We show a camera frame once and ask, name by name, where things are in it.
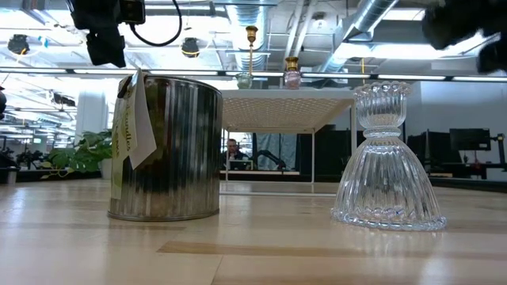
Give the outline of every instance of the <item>clear glass vase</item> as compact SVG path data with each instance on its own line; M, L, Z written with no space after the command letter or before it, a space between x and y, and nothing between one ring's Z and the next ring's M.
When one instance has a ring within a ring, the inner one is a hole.
M355 90L366 140L350 158L331 215L357 226L385 230L439 230L440 215L424 168L398 139L410 85L374 83Z
M236 74L236 79L238 80L238 88L239 89L250 89L252 88L252 75L248 72L242 72Z
M285 88L299 89L301 85L301 73L297 70L287 70L284 74Z

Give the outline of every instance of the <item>perforated shelf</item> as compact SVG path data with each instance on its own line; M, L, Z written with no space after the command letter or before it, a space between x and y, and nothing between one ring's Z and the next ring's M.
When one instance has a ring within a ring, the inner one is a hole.
M223 90L223 128L264 133L312 133L353 103L352 91Z

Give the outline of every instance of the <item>black cable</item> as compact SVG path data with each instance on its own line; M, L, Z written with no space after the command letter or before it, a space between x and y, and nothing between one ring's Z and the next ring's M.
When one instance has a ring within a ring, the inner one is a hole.
M179 18L179 21L180 21L180 24L179 24L179 27L177 29L177 32L176 32L176 35L174 35L170 40L164 42L164 43L161 43L161 44L156 44L156 43L152 43L150 42L149 40L146 40L144 38L142 38L136 31L135 31L135 25L134 24L130 24L130 30L134 33L134 35L140 39L143 43L147 44L147 45L150 45L150 46L153 46L153 47L165 47L166 45L168 44L171 44L173 43L181 34L181 28L183 26L183 19L181 17L181 11L180 11L180 6L177 5L177 2L176 0L173 0L173 4L174 6L176 7L176 11L177 11L177 16Z

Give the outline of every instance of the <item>gold bottle cap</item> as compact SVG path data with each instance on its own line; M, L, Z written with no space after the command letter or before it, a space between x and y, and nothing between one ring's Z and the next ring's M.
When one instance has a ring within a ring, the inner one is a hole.
M253 44L255 39L256 39L256 36L255 34L257 33L258 29L256 26L248 26L246 27L246 36L248 38L248 41Z
M298 70L298 58L295 56L289 56L285 59L287 63L287 70Z

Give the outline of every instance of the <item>man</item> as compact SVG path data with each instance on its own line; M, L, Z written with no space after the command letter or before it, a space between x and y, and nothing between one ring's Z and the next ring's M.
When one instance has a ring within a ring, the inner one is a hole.
M236 161L249 161L250 158L248 155L239 151L238 143L235 139L229 139L227 141L227 149L229 150L229 160L234 160L231 162L231 169L234 170L246 170L250 168L249 163L241 163ZM222 153L222 169L225 169L227 165L227 152Z

